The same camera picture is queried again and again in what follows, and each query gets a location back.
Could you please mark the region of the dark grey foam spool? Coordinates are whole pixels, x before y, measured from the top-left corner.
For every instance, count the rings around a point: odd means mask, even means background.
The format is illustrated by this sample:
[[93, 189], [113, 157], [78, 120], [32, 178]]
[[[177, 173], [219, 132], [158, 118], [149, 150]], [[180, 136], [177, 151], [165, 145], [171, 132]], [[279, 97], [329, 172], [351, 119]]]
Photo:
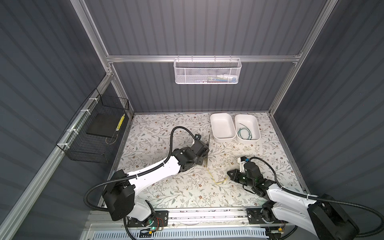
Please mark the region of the dark grey foam spool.
[[206, 145], [208, 147], [208, 150], [204, 156], [204, 167], [208, 167], [208, 160], [209, 160], [209, 152], [210, 152], [210, 140], [211, 140], [211, 135], [208, 136], [208, 139], [206, 140]]

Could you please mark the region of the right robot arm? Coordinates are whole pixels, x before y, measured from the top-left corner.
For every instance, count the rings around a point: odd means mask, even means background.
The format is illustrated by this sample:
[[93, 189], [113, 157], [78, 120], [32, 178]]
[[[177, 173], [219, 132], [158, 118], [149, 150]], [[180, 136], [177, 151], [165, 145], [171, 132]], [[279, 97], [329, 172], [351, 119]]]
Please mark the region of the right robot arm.
[[285, 221], [302, 228], [320, 240], [352, 240], [360, 230], [333, 198], [323, 195], [324, 201], [311, 200], [288, 193], [278, 183], [263, 177], [251, 161], [240, 163], [239, 169], [227, 172], [231, 181], [267, 200], [261, 214], [267, 223]]

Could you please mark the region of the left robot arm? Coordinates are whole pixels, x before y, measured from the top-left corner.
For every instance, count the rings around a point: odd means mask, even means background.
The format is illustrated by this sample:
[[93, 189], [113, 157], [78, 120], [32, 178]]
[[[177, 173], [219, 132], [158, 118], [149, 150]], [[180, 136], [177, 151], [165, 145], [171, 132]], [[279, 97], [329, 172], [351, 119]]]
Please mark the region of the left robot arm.
[[209, 145], [195, 140], [191, 147], [175, 149], [168, 159], [138, 171], [115, 172], [112, 180], [132, 177], [130, 180], [109, 183], [103, 191], [103, 199], [113, 221], [126, 217], [136, 219], [143, 226], [149, 226], [156, 218], [156, 212], [149, 201], [139, 200], [138, 195], [149, 186], [182, 172], [195, 165], [201, 165], [209, 152]]

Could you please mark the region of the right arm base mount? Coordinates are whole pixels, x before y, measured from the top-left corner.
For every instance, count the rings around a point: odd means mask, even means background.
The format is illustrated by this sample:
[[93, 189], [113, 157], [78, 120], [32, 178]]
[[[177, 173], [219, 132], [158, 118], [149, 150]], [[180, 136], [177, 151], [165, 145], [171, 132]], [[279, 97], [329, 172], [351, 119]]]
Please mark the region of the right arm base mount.
[[270, 210], [266, 210], [265, 208], [251, 207], [246, 208], [246, 216], [251, 225], [257, 224], [284, 224], [284, 221], [278, 220]]

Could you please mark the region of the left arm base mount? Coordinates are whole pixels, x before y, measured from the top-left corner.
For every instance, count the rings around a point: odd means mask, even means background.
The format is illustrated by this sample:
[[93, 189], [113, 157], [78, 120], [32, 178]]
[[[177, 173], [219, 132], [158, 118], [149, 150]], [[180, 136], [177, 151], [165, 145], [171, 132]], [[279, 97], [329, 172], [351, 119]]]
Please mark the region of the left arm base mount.
[[167, 227], [169, 220], [169, 211], [155, 210], [154, 214], [151, 214], [144, 221], [139, 221], [135, 218], [129, 217], [127, 224], [129, 228], [157, 228]]

